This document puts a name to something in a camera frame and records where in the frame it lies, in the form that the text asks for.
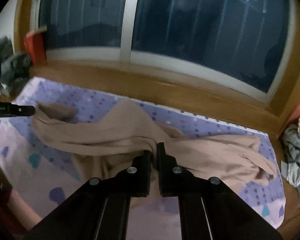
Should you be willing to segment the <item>beige brown garment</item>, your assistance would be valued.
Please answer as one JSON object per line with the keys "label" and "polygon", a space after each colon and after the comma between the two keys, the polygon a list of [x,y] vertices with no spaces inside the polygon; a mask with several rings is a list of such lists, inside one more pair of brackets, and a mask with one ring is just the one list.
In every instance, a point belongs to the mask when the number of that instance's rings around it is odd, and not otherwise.
{"label": "beige brown garment", "polygon": [[218,177],[235,192],[249,182],[267,186],[277,177],[277,166],[259,153],[261,141],[255,135],[189,139],[176,128],[154,122],[128,99],[96,123],[72,124],[75,115],[74,109],[40,103],[32,128],[46,146],[70,153],[83,180],[114,177],[143,151],[156,155],[160,142],[178,165],[199,178]]}

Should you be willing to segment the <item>dark clothes pile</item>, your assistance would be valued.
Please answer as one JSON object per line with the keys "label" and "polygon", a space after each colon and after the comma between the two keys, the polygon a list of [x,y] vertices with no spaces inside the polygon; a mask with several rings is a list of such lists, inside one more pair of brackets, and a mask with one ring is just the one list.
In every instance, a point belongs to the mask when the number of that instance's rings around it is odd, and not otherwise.
{"label": "dark clothes pile", "polygon": [[0,95],[10,98],[20,93],[29,81],[31,66],[27,52],[14,53],[11,40],[0,38]]}

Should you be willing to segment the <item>red box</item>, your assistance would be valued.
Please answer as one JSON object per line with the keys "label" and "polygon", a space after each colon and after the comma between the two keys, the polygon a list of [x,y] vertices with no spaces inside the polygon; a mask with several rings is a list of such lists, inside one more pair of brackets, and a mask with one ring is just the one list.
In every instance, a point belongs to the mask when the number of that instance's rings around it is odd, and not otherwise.
{"label": "red box", "polygon": [[43,34],[47,31],[47,26],[42,26],[36,30],[29,31],[24,37],[25,51],[30,55],[33,65],[44,64],[46,54],[44,48]]}

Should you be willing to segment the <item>purple polka dot bedsheet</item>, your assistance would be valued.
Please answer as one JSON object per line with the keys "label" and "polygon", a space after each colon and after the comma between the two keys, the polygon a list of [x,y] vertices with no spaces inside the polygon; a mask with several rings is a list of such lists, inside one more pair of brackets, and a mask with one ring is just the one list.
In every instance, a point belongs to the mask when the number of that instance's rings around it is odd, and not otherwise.
{"label": "purple polka dot bedsheet", "polygon": [[[118,97],[35,77],[17,97],[16,103],[32,105],[39,100],[76,107],[75,121],[97,122]],[[255,135],[256,131],[206,116],[183,113],[151,103],[140,106],[161,124],[180,129],[190,138],[219,134]],[[82,183],[71,155],[44,145],[30,126],[29,117],[0,122],[0,165],[12,185],[40,214],[47,215]],[[249,183],[240,193],[245,210],[231,215],[221,211],[222,239],[278,239],[285,197],[282,182],[274,179],[266,187]],[[127,239],[181,239],[177,198],[146,199],[129,214]]]}

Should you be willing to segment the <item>grey knit garment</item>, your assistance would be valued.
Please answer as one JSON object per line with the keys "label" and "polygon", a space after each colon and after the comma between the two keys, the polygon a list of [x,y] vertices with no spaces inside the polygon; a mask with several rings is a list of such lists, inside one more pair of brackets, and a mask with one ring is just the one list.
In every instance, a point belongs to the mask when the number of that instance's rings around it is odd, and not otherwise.
{"label": "grey knit garment", "polygon": [[298,190],[300,196],[300,134],[296,125],[289,125],[286,128],[282,142],[286,162],[281,162],[281,175]]}

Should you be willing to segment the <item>wooden window frame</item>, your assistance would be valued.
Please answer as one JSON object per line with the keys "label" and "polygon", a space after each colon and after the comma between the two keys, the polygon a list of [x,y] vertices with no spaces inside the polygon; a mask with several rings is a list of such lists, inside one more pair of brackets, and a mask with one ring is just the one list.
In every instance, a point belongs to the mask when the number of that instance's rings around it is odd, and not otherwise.
{"label": "wooden window frame", "polygon": [[300,101],[298,0],[17,0],[38,75],[279,134]]}

